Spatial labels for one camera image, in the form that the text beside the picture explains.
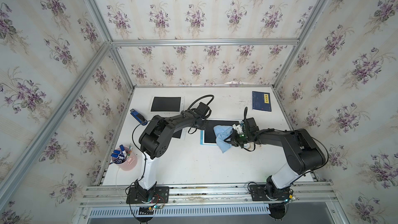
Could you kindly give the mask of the blue framed drawing tablet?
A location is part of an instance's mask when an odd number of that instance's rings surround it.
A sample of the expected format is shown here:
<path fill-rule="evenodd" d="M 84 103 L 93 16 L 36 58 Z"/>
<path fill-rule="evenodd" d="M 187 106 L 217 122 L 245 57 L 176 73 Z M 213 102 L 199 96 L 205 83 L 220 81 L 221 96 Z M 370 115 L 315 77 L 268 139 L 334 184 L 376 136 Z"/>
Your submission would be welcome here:
<path fill-rule="evenodd" d="M 210 119 L 207 123 L 206 129 L 200 132 L 200 144 L 201 145 L 217 145 L 216 135 L 214 133 L 214 127 L 218 125 L 232 126 L 238 125 L 241 121 L 239 120 L 222 120 L 222 119 Z"/>

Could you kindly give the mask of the light blue cloth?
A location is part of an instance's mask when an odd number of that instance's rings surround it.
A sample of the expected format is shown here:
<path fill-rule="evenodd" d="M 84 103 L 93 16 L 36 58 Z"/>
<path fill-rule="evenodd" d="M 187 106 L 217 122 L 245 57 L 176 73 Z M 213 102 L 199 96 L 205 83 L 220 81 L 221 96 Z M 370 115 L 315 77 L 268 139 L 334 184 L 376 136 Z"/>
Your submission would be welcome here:
<path fill-rule="evenodd" d="M 227 143 L 225 139 L 230 140 L 233 127 L 228 125 L 217 125 L 213 128 L 216 137 L 216 144 L 220 148 L 222 153 L 228 151 L 232 145 Z"/>

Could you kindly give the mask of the white drawing tablet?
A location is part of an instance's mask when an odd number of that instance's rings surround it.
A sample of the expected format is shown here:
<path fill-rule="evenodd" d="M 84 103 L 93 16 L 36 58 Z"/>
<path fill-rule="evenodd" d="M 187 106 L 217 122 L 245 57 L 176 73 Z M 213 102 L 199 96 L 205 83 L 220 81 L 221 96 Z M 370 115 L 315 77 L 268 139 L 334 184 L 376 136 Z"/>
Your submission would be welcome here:
<path fill-rule="evenodd" d="M 187 133 L 187 128 L 181 129 L 181 130 L 175 132 L 173 134 L 172 138 L 184 140 L 186 133 Z"/>
<path fill-rule="evenodd" d="M 149 110 L 153 113 L 177 113 L 184 107 L 183 96 L 154 96 Z"/>

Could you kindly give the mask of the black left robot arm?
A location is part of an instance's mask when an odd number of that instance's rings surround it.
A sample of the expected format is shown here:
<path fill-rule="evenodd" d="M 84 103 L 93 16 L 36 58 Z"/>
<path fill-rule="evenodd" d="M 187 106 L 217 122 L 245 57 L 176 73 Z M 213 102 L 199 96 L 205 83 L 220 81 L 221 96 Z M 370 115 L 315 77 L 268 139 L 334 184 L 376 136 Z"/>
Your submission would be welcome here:
<path fill-rule="evenodd" d="M 158 170 L 161 157 L 170 146 L 174 133 L 185 128 L 205 130 L 211 115 L 210 103 L 215 99 L 212 94 L 199 97 L 180 114 L 172 117 L 155 115 L 143 123 L 146 127 L 139 138 L 132 131 L 132 144 L 142 155 L 141 175 L 125 190 L 127 203 L 150 202 L 156 194 Z"/>

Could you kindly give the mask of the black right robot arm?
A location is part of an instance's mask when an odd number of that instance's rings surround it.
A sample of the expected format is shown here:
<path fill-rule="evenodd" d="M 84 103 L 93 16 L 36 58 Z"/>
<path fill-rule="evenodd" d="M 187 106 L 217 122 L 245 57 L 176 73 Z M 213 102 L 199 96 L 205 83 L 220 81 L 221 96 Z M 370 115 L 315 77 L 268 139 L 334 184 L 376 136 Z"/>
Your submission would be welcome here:
<path fill-rule="evenodd" d="M 319 146 L 322 143 L 306 129 L 261 130 L 254 118 L 247 118 L 247 112 L 248 108 L 245 108 L 242 123 L 233 126 L 232 133 L 224 141 L 242 149 L 246 149 L 246 144 L 283 148 L 287 162 L 267 178 L 263 190 L 271 201 L 286 201 L 291 195 L 291 185 L 306 174 L 324 167 L 329 161 L 329 154 L 321 150 Z"/>

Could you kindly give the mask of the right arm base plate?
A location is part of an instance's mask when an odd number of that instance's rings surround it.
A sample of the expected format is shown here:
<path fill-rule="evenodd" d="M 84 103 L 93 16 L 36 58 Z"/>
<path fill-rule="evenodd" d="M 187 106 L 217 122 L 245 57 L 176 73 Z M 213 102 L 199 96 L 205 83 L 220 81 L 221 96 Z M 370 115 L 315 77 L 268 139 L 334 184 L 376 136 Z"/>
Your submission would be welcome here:
<path fill-rule="evenodd" d="M 290 201 L 293 190 L 290 187 L 278 189 L 272 185 L 249 184 L 248 191 L 253 201 Z"/>

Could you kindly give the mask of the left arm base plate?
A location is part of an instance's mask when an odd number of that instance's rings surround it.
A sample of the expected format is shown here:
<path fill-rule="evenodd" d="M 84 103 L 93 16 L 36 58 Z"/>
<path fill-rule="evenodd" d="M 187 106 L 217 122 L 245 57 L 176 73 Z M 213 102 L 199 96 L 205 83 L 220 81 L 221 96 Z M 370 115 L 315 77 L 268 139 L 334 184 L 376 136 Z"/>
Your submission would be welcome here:
<path fill-rule="evenodd" d="M 127 191 L 126 204 L 155 204 L 168 203 L 170 196 L 170 187 L 156 186 L 148 192 L 135 186 L 129 187 Z"/>

